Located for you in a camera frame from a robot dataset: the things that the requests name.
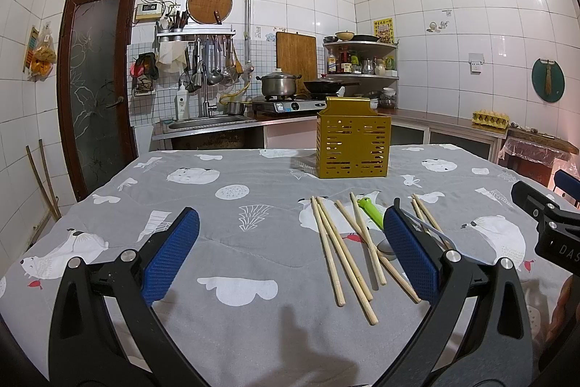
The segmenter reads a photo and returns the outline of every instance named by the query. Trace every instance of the blue gripper pad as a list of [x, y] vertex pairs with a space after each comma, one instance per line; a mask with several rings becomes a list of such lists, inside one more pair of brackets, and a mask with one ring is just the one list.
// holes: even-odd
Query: blue gripper pad
[[430, 257], [397, 212], [388, 208], [383, 231], [415, 292], [433, 305], [439, 299], [439, 273]]
[[143, 271], [141, 295], [148, 306], [165, 297], [198, 236], [199, 215], [195, 210], [190, 210]]

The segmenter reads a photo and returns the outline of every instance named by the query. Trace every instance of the black frying pan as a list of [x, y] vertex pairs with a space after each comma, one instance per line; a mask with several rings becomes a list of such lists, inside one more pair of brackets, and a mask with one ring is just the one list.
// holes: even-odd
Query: black frying pan
[[342, 86], [356, 86], [359, 81], [343, 82], [336, 79], [317, 79], [304, 81], [304, 86], [311, 94], [335, 94]]

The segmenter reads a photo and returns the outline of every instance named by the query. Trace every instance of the wall outlet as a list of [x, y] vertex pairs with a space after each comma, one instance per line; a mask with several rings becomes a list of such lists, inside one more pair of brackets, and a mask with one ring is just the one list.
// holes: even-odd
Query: wall outlet
[[482, 70], [483, 64], [481, 61], [473, 61], [471, 63], [471, 72], [472, 73], [480, 73]]
[[473, 73], [481, 73], [483, 71], [483, 55], [482, 53], [470, 53], [469, 54], [469, 67]]

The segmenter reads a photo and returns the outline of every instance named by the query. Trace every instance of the pot lid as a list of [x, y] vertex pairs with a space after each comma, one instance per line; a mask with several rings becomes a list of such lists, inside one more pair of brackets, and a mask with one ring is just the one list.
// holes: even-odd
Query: pot lid
[[282, 69], [277, 67], [273, 73], [270, 73], [266, 76], [262, 76], [263, 78], [271, 78], [271, 79], [285, 79], [285, 78], [292, 78], [296, 79], [296, 76], [291, 74], [286, 74], [282, 72]]

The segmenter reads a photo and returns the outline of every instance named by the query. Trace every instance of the wooden stick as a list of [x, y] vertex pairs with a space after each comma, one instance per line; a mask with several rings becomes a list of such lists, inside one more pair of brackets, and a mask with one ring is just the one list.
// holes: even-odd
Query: wooden stick
[[320, 239], [323, 242], [324, 256], [326, 257], [328, 270], [330, 271], [330, 277], [332, 281], [332, 286], [334, 288], [334, 293], [336, 296], [336, 303], [339, 307], [343, 307], [346, 301], [344, 300], [344, 293], [342, 292], [342, 287], [340, 285], [340, 279], [338, 279], [338, 272], [336, 271], [336, 266], [334, 265], [334, 258], [332, 257], [332, 252], [330, 251], [330, 245], [328, 244], [328, 237], [326, 229], [320, 219], [320, 212], [318, 211], [318, 206], [314, 197], [310, 198], [310, 205], [312, 206], [312, 213], [314, 213], [314, 218], [316, 219], [316, 225], [318, 225], [318, 233], [320, 233]]
[[353, 286], [353, 289], [355, 289], [355, 293], [359, 299], [359, 302], [362, 305], [362, 309], [364, 310], [364, 312], [366, 313], [366, 316], [368, 317], [370, 324], [376, 325], [379, 322], [379, 320], [378, 320], [378, 318], [376, 318], [375, 312], [372, 310], [370, 303], [368, 303], [368, 300], [366, 299], [365, 293], [363, 292], [363, 289], [361, 288], [361, 285], [360, 285], [357, 277], [355, 276], [353, 268], [350, 266], [349, 260], [347, 259], [342, 247], [340, 246], [339, 241], [342, 238], [340, 237], [340, 234], [338, 237], [336, 236], [333, 228], [331, 227], [330, 222], [327, 219], [327, 216], [324, 213], [324, 207], [322, 207], [320, 205], [320, 202], [317, 202], [317, 203], [322, 210], [320, 216], [322, 218], [323, 224], [327, 228], [327, 232], [330, 235], [332, 242], [334, 243], [334, 248], [335, 248], [336, 252], [338, 253], [338, 257], [340, 258], [340, 262], [342, 263], [342, 265], [344, 267], [344, 272], [348, 276], [350, 283]]
[[328, 225], [331, 228], [332, 233], [334, 233], [334, 235], [336, 235], [336, 238], [338, 240], [340, 248], [341, 248], [342, 252], [344, 253], [344, 255], [346, 256], [346, 260], [348, 261], [349, 266], [352, 268], [353, 273], [355, 274], [357, 280], [359, 281], [359, 285], [362, 289], [362, 293], [364, 293], [367, 300], [369, 300], [369, 301], [372, 300], [372, 293], [370, 293], [370, 290], [369, 290], [368, 286], [366, 285], [366, 282], [363, 278], [363, 275], [361, 274], [361, 271], [359, 271], [359, 267], [355, 263], [353, 256], [350, 254], [349, 248], [346, 247], [346, 243], [344, 243], [342, 236], [340, 236], [340, 233], [338, 232], [336, 225], [334, 225], [334, 222], [332, 221], [330, 214], [326, 210], [324, 203], [323, 203], [323, 200], [320, 197], [317, 197], [316, 201], [318, 202], [320, 209], [323, 211], [323, 223], [328, 222]]
[[346, 209], [344, 208], [344, 206], [340, 201], [336, 201], [335, 203], [338, 207], [338, 210], [340, 210], [344, 218], [350, 223], [351, 227], [353, 227], [353, 224], [358, 225], [360, 232], [358, 231], [357, 233], [359, 233], [362, 236], [362, 240], [366, 243], [366, 247], [368, 248], [370, 254], [370, 261], [372, 262], [372, 268], [373, 271], [375, 271], [376, 280], [379, 282], [379, 284], [386, 285], [387, 279], [385, 279], [383, 268], [381, 267], [381, 263], [379, 262], [379, 256], [376, 254], [376, 245], [373, 243], [372, 238], [370, 237], [369, 230], [364, 223], [363, 216], [361, 214], [361, 209], [359, 208], [355, 194], [350, 193], [350, 200], [353, 203], [353, 211], [355, 213], [356, 222], [351, 222], [352, 219], [351, 216], [346, 211]]
[[42, 167], [44, 168], [44, 174], [46, 175], [46, 183], [48, 184], [48, 190], [50, 192], [50, 198], [54, 205], [54, 210], [56, 211], [56, 215], [59, 216], [59, 219], [62, 218], [62, 214], [60, 213], [59, 203], [54, 196], [54, 191], [52, 190], [52, 183], [50, 182], [50, 175], [48, 174], [48, 167], [46, 165], [46, 157], [44, 155], [44, 146], [42, 145], [42, 139], [39, 139], [38, 146], [40, 147], [40, 156], [42, 158]]
[[[421, 208], [421, 211], [425, 214], [425, 216], [427, 217], [427, 220], [429, 221], [429, 223], [431, 225], [433, 225], [433, 227], [440, 231], [441, 233], [445, 234], [445, 232], [441, 229], [441, 227], [439, 226], [439, 224], [436, 222], [436, 220], [433, 218], [433, 215], [431, 215], [431, 212], [428, 210], [427, 207], [425, 207], [425, 204], [421, 201], [421, 199], [419, 199], [419, 197], [417, 196], [417, 194], [413, 194], [412, 195], [413, 199], [415, 199], [417, 201], [417, 205]], [[442, 239], [443, 244], [445, 245], [445, 247], [448, 250], [453, 250], [453, 248], [451, 247], [451, 245], [445, 241], [444, 239]]]
[[[413, 205], [413, 209], [415, 210], [415, 215], [417, 215], [417, 218], [422, 221], [422, 222], [426, 222], [425, 220], [425, 216], [423, 215], [423, 212], [421, 211], [419, 205], [417, 204], [417, 201], [415, 200], [414, 197], [411, 198], [411, 204]], [[423, 225], [421, 225], [421, 229], [425, 232], [425, 233], [429, 233], [428, 228], [424, 227]]]
[[30, 147], [28, 145], [26, 145], [26, 152], [28, 154], [28, 160], [30, 161], [30, 165], [33, 167], [34, 177], [37, 180], [37, 184], [40, 188], [40, 192], [42, 194], [42, 197], [43, 197], [44, 201], [46, 202], [46, 205], [48, 206], [48, 210], [50, 210], [50, 213], [52, 214], [54, 221], [57, 222], [59, 220], [59, 217], [56, 215], [56, 210], [54, 210], [54, 207], [52, 206], [52, 202], [50, 201], [50, 199], [48, 198], [48, 195], [46, 194], [46, 191], [44, 190], [44, 186], [42, 185], [42, 181], [40, 179], [40, 176], [38, 175], [38, 171], [36, 169], [36, 166], [34, 165], [33, 155], [30, 152]]
[[[346, 211], [343, 204], [337, 201], [336, 205], [338, 206], [338, 209], [342, 212], [342, 215], [344, 215], [344, 218], [346, 218], [346, 220], [350, 223], [350, 226], [352, 226], [353, 230], [356, 231], [361, 236], [362, 239], [364, 239], [364, 235], [360, 231], [359, 226]], [[401, 288], [407, 293], [409, 297], [411, 297], [411, 299], [413, 299], [415, 303], [419, 303], [421, 299], [419, 299], [419, 296], [417, 296], [417, 293], [415, 292], [413, 287], [411, 287], [411, 285], [407, 282], [407, 280], [403, 276], [401, 276], [401, 274], [398, 273], [398, 271], [391, 264], [391, 262], [387, 258], [385, 258], [384, 254], [382, 254], [381, 251], [379, 251], [379, 249], [376, 246], [375, 252], [379, 261], [383, 264], [383, 266], [393, 277], [393, 279], [395, 279], [399, 283]]]
[[389, 272], [389, 274], [393, 277], [393, 279], [395, 279], [398, 282], [398, 284], [407, 293], [407, 295], [411, 297], [411, 299], [413, 299], [413, 302], [419, 303], [421, 299], [419, 299], [419, 296], [417, 295], [413, 287], [411, 287], [411, 285], [407, 282], [407, 280], [403, 276], [401, 276], [401, 274], [398, 273], [395, 267], [391, 264], [391, 261], [385, 258], [385, 256], [380, 251], [379, 251], [379, 261], [381, 261], [381, 264], [383, 264], [385, 269]]

